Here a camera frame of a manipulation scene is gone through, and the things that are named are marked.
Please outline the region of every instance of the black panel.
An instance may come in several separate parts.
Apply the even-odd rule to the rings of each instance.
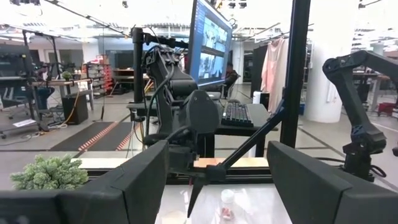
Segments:
[[[29,50],[30,56],[32,57],[32,62],[36,65],[40,64],[40,57],[38,50]]]
[[[228,62],[232,62],[232,58],[233,58],[233,51],[230,50],[228,54]]]
[[[116,68],[132,68],[134,65],[134,51],[127,50],[115,54]]]
[[[250,97],[253,97],[254,91],[261,89],[261,72],[266,57],[268,45],[258,47],[253,50],[253,66],[251,71],[251,89]]]

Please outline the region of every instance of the black box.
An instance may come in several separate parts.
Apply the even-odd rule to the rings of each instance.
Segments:
[[[269,106],[269,93],[261,93],[260,103],[268,110]]]
[[[76,101],[76,94],[68,95],[65,98],[62,98],[62,106],[63,106],[63,114],[65,116],[65,120],[68,119],[70,113],[72,112],[73,106]],[[83,121],[88,119],[88,108],[87,108],[87,100],[86,95],[80,95],[76,102],[76,107],[73,110],[73,114],[70,119],[67,121],[67,124],[76,125],[80,124]]]

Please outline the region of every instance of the red and white striped tape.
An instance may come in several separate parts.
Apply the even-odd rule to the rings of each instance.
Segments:
[[[117,146],[116,150],[117,150],[117,151],[122,150],[123,147],[124,147],[124,145],[125,145],[126,143],[128,143],[128,142],[130,141],[130,139],[131,139],[131,133],[129,133],[129,134],[123,139],[123,141],[121,141],[121,143]]]
[[[108,134],[117,124],[118,122],[113,122],[112,124],[110,124],[107,128],[103,129],[96,136],[92,137],[90,140],[80,146],[79,151],[87,151],[88,148],[90,148],[94,143],[104,137],[105,134]]]

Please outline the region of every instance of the vertical black pole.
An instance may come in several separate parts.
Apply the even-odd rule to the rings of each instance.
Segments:
[[[24,44],[25,44],[26,47],[28,47],[29,45],[27,43],[27,37],[26,37],[26,31],[25,30],[22,31],[22,35],[24,36]]]
[[[25,30],[22,31],[22,35],[24,36],[24,44],[25,44],[25,46],[29,48],[29,45],[27,43],[27,37],[26,37],[26,31]],[[29,82],[32,81],[32,79],[31,79],[32,78],[32,74],[31,74],[32,71],[29,69],[31,67],[31,65],[28,67],[28,65],[26,64],[26,57],[30,57],[30,54],[22,56],[22,61],[24,63],[24,70],[26,72],[26,78],[27,78],[27,82],[28,82],[28,85],[26,85],[25,88],[26,88],[26,92],[31,93],[31,91],[33,91],[33,89],[32,89],[32,87],[30,87],[31,83],[29,83]],[[28,102],[28,106],[29,106],[30,118],[35,119],[35,113],[34,113],[34,110],[33,110],[31,94],[28,94],[27,102]]]
[[[134,43],[134,102],[140,103],[144,100],[142,82],[142,46],[144,45],[144,32],[141,28],[131,29],[132,42]]]
[[[57,47],[55,46],[55,37],[51,37],[51,40],[52,40],[52,47],[54,49],[55,68],[57,68],[57,76],[61,77],[61,70],[60,70],[60,64],[59,64],[59,60],[58,60]]]
[[[295,147],[299,121],[300,96],[305,66],[308,20],[311,0],[293,0],[290,19],[289,53],[287,56],[285,111],[280,141]]]

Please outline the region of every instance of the robotic arm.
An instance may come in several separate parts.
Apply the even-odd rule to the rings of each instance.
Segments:
[[[197,158],[197,137],[215,132],[220,123],[218,108],[205,91],[198,90],[194,79],[181,71],[179,55],[172,49],[175,47],[174,39],[143,34],[147,43],[167,45],[153,46],[143,58],[147,75],[155,83],[147,112],[156,99],[160,123],[158,133],[147,133],[144,142],[145,139],[154,139],[153,142],[168,139],[172,143],[169,149],[170,172],[203,175],[202,170],[193,167]],[[149,113],[146,121],[148,130]]]
[[[353,85],[353,69],[361,65],[387,75],[394,83],[398,80],[397,62],[365,50],[328,59],[322,69],[336,86],[352,126],[351,143],[343,146],[346,159],[342,169],[372,182],[370,155],[382,153],[386,137],[370,122]]]

